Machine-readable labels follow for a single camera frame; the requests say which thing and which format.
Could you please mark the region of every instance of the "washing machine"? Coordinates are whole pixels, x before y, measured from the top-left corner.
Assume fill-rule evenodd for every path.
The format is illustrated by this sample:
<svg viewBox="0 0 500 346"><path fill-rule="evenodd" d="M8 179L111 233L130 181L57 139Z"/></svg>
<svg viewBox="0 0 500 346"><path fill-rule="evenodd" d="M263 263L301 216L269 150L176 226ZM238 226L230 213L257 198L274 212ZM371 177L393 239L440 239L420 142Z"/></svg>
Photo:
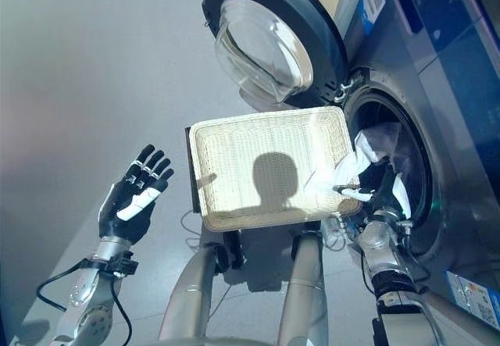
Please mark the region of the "washing machine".
<svg viewBox="0 0 500 346"><path fill-rule="evenodd" d="M343 108L352 140L400 123L413 254L435 293L500 330L498 0L204 0L257 110ZM360 176L377 188L383 170ZM363 211L348 219L355 229ZM418 266L413 276L423 274Z"/></svg>

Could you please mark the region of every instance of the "robotic arm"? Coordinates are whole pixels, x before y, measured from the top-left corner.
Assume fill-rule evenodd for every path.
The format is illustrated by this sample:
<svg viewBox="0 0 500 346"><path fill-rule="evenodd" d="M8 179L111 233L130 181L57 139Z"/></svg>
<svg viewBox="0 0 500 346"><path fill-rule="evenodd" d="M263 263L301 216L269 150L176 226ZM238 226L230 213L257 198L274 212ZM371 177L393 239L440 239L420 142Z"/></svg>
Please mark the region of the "robotic arm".
<svg viewBox="0 0 500 346"><path fill-rule="evenodd" d="M70 293L68 308L56 305L64 311L59 321L51 346L100 345L109 335L113 324L113 305L119 308L127 325L130 340L130 320L118 300L121 280L134 274L138 263L131 259L129 249L148 231L155 200L167 188L173 175L167 169L169 159L157 151L149 161L146 159L155 151L152 145L144 148L132 162L125 176L111 186L99 210L99 237L97 250L90 257L70 269L80 270L80 277ZM39 298L54 305L41 295L43 283L37 290Z"/></svg>
<svg viewBox="0 0 500 346"><path fill-rule="evenodd" d="M377 299L373 339L375 346L443 346L441 331L400 253L413 223L393 194L396 178L388 166L379 191L370 199L371 216L357 239Z"/></svg>

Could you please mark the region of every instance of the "white laundry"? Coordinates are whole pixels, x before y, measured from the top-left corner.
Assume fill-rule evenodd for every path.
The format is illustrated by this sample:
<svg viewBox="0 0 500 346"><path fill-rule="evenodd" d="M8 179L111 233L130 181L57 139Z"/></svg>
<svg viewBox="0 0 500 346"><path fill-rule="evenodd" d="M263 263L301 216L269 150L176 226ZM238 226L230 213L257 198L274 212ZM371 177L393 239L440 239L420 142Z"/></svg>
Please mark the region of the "white laundry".
<svg viewBox="0 0 500 346"><path fill-rule="evenodd" d="M335 168L317 167L306 183L305 190L310 193L334 193L334 186L349 185L353 178L364 172L372 163L377 163L385 157L390 159L398 171L393 154L401 128L399 123L381 123L361 130L354 140L354 151L346 155ZM371 199L371 194L360 194L357 190L344 189L342 194L362 202ZM396 176L392 194L398 199L405 217L409 219L412 213L401 173Z"/></svg>

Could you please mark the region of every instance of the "wicker basket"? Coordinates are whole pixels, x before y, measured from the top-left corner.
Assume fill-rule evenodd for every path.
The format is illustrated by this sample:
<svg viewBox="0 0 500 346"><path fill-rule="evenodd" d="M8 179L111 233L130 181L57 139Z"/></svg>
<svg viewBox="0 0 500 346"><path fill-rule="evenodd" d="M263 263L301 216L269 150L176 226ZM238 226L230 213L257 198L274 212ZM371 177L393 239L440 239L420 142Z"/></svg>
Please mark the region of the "wicker basket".
<svg viewBox="0 0 500 346"><path fill-rule="evenodd" d="M316 168L334 168L352 151L339 108L205 121L191 128L189 138L202 217L210 230L300 223L359 209L354 199L304 190Z"/></svg>

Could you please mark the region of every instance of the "washing machine door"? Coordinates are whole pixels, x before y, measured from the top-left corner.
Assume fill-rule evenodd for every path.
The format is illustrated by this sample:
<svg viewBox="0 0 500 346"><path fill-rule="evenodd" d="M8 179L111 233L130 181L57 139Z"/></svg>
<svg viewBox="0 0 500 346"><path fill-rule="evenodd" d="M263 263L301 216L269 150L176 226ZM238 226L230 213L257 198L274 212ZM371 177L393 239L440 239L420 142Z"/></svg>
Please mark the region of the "washing machine door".
<svg viewBox="0 0 500 346"><path fill-rule="evenodd" d="M246 95L321 106L348 75L344 42L320 0L204 0L202 7L217 57Z"/></svg>

